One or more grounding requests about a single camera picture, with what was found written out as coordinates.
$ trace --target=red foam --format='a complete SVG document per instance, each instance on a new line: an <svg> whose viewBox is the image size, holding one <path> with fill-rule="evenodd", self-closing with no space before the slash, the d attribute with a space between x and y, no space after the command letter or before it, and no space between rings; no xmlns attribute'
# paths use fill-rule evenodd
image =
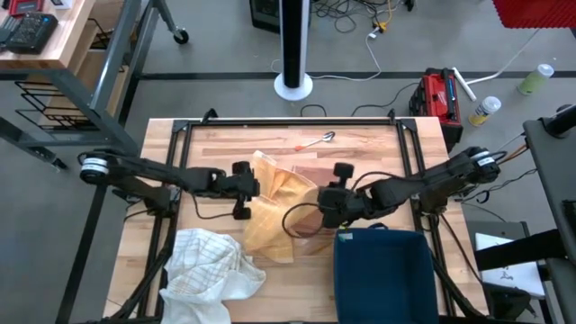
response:
<svg viewBox="0 0 576 324"><path fill-rule="evenodd" d="M576 28L576 0L492 0L506 28Z"/></svg>

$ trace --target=red tool case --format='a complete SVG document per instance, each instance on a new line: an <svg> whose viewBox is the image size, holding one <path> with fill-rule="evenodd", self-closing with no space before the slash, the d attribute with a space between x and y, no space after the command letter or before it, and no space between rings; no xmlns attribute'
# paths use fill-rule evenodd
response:
<svg viewBox="0 0 576 324"><path fill-rule="evenodd" d="M448 152L462 137L460 108L454 71L429 68L409 101L411 116L436 116L440 120Z"/></svg>

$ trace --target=plastic bottle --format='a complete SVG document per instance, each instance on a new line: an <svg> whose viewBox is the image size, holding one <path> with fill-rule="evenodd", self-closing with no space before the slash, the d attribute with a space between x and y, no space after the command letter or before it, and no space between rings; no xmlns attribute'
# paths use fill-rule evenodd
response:
<svg viewBox="0 0 576 324"><path fill-rule="evenodd" d="M534 71L518 85L517 89L522 95L531 95L538 90L547 79L554 74L554 68L547 64L540 64Z"/></svg>
<svg viewBox="0 0 576 324"><path fill-rule="evenodd" d="M502 106L500 100L495 96L488 96L476 107L468 117L468 122L473 126L480 126L486 122L488 117L497 112Z"/></svg>

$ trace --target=tower fan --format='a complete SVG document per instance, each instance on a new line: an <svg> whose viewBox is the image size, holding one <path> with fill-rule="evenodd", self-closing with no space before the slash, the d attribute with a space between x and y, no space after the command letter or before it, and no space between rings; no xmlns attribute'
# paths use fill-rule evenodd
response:
<svg viewBox="0 0 576 324"><path fill-rule="evenodd" d="M310 0L280 0L282 73L274 90L284 100L299 101L312 92L312 79L306 71L306 44Z"/></svg>

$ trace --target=caster wheel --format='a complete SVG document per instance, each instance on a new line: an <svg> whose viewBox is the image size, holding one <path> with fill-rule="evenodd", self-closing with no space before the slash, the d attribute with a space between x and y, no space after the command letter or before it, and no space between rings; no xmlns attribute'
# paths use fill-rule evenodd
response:
<svg viewBox="0 0 576 324"><path fill-rule="evenodd" d="M52 165L60 170L68 170L68 166L59 158L55 159L54 162L52 162Z"/></svg>
<svg viewBox="0 0 576 324"><path fill-rule="evenodd" d="M174 36L174 41L177 42L178 44L182 45L182 44L186 44L189 40L188 38L188 32L186 30L180 29L178 30L180 32L180 34L182 35L182 38L177 38L176 36Z"/></svg>

